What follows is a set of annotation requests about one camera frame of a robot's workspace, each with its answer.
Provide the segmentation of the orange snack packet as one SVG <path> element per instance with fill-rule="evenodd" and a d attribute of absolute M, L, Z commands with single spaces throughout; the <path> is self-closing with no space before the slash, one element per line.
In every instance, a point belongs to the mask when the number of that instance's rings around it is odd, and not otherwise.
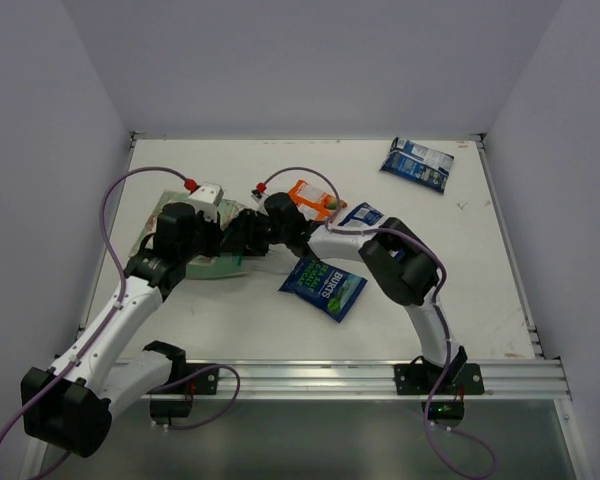
<path fill-rule="evenodd" d="M 337 209 L 347 208 L 344 200 L 336 201 L 336 197 L 304 180 L 298 180 L 288 191 L 300 213 L 310 221 L 324 222 L 331 217 Z"/>

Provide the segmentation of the green printed paper bag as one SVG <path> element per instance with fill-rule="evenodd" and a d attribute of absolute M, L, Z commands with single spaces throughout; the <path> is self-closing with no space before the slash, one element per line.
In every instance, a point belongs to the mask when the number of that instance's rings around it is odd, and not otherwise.
<path fill-rule="evenodd" d="M 131 258 L 138 253 L 141 241 L 156 229 L 157 216 L 162 208 L 173 202 L 184 202 L 188 194 L 176 190 L 164 190 L 159 197 L 152 213 L 146 220 L 144 227 L 131 247 L 128 257 Z M 249 275 L 255 272 L 283 275 L 288 273 L 294 265 L 293 258 L 285 253 L 281 247 L 271 248 L 266 257 L 247 257 L 243 255 L 242 268 L 240 270 L 231 265 L 230 256 L 223 254 L 221 257 L 199 256 L 187 265 L 187 280 L 213 280 L 229 278 L 241 275 Z"/>

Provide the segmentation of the dark blue white snack packet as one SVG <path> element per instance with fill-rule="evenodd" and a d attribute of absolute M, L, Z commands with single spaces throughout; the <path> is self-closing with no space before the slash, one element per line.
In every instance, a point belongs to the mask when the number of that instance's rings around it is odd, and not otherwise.
<path fill-rule="evenodd" d="M 340 254 L 339 259 L 361 262 L 360 248 L 375 236 L 375 233 L 364 234 L 364 231 L 382 228 L 388 219 L 388 215 L 383 214 L 367 202 L 349 208 L 335 227 L 336 230 L 350 232 L 350 235 L 340 235 L 340 238 L 346 239 L 348 244 L 345 253 Z"/>

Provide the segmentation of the blue green crisps packet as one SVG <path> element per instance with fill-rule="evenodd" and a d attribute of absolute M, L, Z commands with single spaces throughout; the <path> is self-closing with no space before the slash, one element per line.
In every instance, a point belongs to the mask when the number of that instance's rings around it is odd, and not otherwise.
<path fill-rule="evenodd" d="M 320 260 L 302 258 L 278 291 L 294 294 L 341 323 L 368 281 Z"/>

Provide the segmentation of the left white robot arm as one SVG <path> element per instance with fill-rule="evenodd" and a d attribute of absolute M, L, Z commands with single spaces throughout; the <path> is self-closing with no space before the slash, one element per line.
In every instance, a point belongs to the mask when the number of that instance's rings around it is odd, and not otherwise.
<path fill-rule="evenodd" d="M 138 360 L 112 369 L 139 327 L 185 278 L 189 262 L 218 253 L 222 236 L 214 203 L 186 200 L 162 208 L 154 232 L 142 239 L 114 295 L 84 334 L 50 367 L 31 368 L 22 379 L 29 436 L 86 458 L 141 396 L 185 386 L 185 352 L 164 342 L 151 342 Z"/>

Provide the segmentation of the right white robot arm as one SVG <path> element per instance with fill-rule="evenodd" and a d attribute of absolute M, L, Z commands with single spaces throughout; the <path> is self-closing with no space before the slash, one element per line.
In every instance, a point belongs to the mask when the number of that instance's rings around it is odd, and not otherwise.
<path fill-rule="evenodd" d="M 263 211 L 242 210 L 230 221 L 223 249 L 264 256 L 282 244 L 299 258 L 364 264 L 382 292 L 402 306 L 418 335 L 422 363 L 415 378 L 422 392 L 449 392 L 467 362 L 439 299 L 447 272 L 439 258 L 401 220 L 382 215 L 373 225 L 339 225 L 307 219 L 286 193 L 263 200 Z"/>

